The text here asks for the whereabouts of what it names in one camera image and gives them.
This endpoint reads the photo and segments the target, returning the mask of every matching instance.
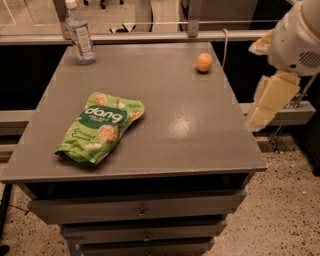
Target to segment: clear plastic bottle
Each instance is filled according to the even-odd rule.
[[[66,0],[66,23],[72,32],[72,44],[78,62],[87,65],[95,62],[95,52],[86,18],[77,9],[76,0]]]

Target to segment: terrazzo floor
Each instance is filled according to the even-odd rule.
[[[247,197],[202,256],[319,256],[320,177],[313,176],[308,156],[290,133],[278,139],[280,154],[273,152],[267,136],[256,140],[268,169],[253,176]],[[56,225],[25,214],[28,201],[14,187],[1,241],[11,248],[7,255],[69,255]]]

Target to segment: orange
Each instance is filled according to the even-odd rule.
[[[200,72],[208,72],[212,66],[212,57],[209,53],[201,53],[197,58],[197,69]]]

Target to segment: table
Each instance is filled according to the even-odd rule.
[[[195,68],[202,52],[214,57],[208,73]],[[1,181],[61,226],[73,255],[209,250],[266,170],[211,44],[99,45],[96,56],[80,66],[67,49]],[[146,111],[103,162],[79,167],[54,152],[94,91]]]

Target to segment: green bag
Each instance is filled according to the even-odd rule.
[[[143,113],[144,106],[138,100],[94,92],[85,110],[67,130],[55,154],[67,156],[79,164],[97,165]]]

